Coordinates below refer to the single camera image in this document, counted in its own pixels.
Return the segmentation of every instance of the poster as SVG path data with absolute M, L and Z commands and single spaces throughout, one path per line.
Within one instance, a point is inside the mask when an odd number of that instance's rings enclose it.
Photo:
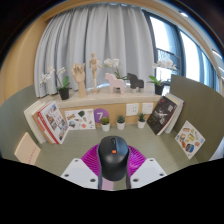
M 65 111 L 69 130 L 96 129 L 93 109 Z
M 68 125 L 66 124 L 56 102 L 52 101 L 49 103 L 40 111 L 40 113 L 42 114 L 47 127 L 50 129 L 49 134 L 53 139 L 56 139 L 55 142 L 57 144 L 62 144 L 68 133 Z
M 189 159 L 195 155 L 205 142 L 205 138 L 189 121 L 184 123 L 175 139 Z

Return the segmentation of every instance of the computer mouse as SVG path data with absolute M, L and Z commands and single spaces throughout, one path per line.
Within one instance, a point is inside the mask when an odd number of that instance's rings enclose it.
M 119 136 L 103 138 L 98 147 L 102 176 L 110 181 L 121 180 L 126 174 L 129 148 Z

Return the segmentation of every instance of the flower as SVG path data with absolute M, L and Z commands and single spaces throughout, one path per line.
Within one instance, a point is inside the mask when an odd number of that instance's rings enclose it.
M 113 61 L 112 61 L 110 58 L 107 58 L 106 60 L 104 60 L 104 64 L 105 64 L 107 67 L 112 67 L 112 65 L 113 65 Z
M 49 66 L 48 67 L 48 73 L 46 73 L 46 74 L 42 73 L 42 78 L 40 80 L 40 87 L 43 87 L 44 83 L 46 83 L 47 80 L 49 80 L 51 78 L 51 74 L 53 72 L 55 72 L 56 78 L 57 78 L 58 82 L 60 83 L 61 88 L 65 88 L 65 86 L 62 85 L 61 81 L 58 78 L 59 73 L 61 72 L 63 74 L 63 73 L 65 73 L 65 71 L 66 71 L 65 67 L 63 67 L 63 68 L 59 69 L 59 71 L 57 73 L 56 70 L 55 70 L 55 68 L 53 66 Z
M 114 59 L 107 58 L 106 60 L 104 60 L 104 64 L 106 65 L 106 67 L 116 68 L 117 72 L 114 72 L 114 73 L 115 73 L 117 79 L 127 80 L 126 79 L 127 76 L 121 77 L 120 74 L 119 74 L 119 71 L 118 71 L 118 67 L 120 65 L 120 60 L 119 59 L 117 59 L 117 58 L 114 58 Z
M 113 65 L 114 68 L 117 68 L 119 66 L 119 59 L 114 58 L 112 60 L 112 65 Z
M 173 61 L 170 59 L 157 61 L 157 63 L 153 63 L 152 67 L 155 69 L 157 67 L 168 68 L 171 70 L 177 70 L 176 65 L 173 65 Z
M 40 80 L 40 87 L 42 87 L 44 85 L 44 83 L 47 82 L 47 80 L 49 80 L 51 78 L 51 75 L 49 73 L 42 73 L 42 78 Z

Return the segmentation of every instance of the wooden mannequin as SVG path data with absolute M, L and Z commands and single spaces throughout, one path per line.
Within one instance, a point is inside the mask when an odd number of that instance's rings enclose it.
M 86 97 L 86 87 L 85 87 L 85 63 L 81 66 L 78 63 L 75 63 L 72 68 L 72 75 L 75 81 L 79 85 L 79 97 Z
M 95 84 L 95 88 L 92 89 L 91 91 L 94 93 L 98 93 L 99 89 L 97 89 L 97 80 L 96 80 L 97 71 L 96 70 L 97 70 L 97 66 L 99 68 L 103 68 L 103 67 L 99 65 L 98 60 L 95 58 L 95 53 L 92 53 L 91 56 L 92 56 L 92 59 L 89 61 L 89 67 L 91 68 L 91 65 L 92 65 L 92 73 L 93 73 L 94 84 Z

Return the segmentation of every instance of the book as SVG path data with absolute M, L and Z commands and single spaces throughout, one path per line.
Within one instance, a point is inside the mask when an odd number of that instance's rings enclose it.
M 38 117 L 41 119 L 44 127 L 54 139 L 56 144 L 62 144 L 68 133 L 68 125 L 64 120 L 55 101 L 38 111 Z
M 69 130 L 96 129 L 93 109 L 65 111 Z
M 40 132 L 42 133 L 42 135 L 45 137 L 45 139 L 50 143 L 50 144 L 55 144 L 55 141 L 53 140 L 53 138 L 50 136 L 50 134 L 48 133 L 48 131 L 46 130 L 45 126 L 43 125 L 43 123 L 41 122 L 40 118 L 38 119 L 38 111 L 32 113 L 32 117 L 33 120 L 35 121 L 36 125 L 38 126 Z
M 37 141 L 42 144 L 46 142 L 46 139 L 44 138 L 43 134 L 41 133 L 40 129 L 38 128 L 36 122 L 34 121 L 32 115 L 34 112 L 39 110 L 41 107 L 43 107 L 45 103 L 41 103 L 40 101 L 36 101 L 34 104 L 32 104 L 30 107 L 28 107 L 26 110 L 24 110 L 24 115 L 26 117 L 27 123 L 33 132 L 34 136 L 36 137 Z
M 160 135 L 169 125 L 177 105 L 162 96 L 147 120 L 148 125 L 156 135 Z
M 15 156 L 21 163 L 34 165 L 40 153 L 40 148 L 35 144 L 29 133 L 26 132 L 15 150 Z
M 172 95 L 171 93 L 167 93 L 165 96 L 177 104 L 177 109 L 175 110 L 174 115 L 173 115 L 169 125 L 164 130 L 164 132 L 168 134 L 172 131 L 174 125 L 177 122 L 178 117 L 180 116 L 180 113 L 184 106 L 184 101 L 182 99 L 178 98 L 177 96 Z
M 205 142 L 205 138 L 189 121 L 184 123 L 175 139 L 188 159 L 191 159 Z

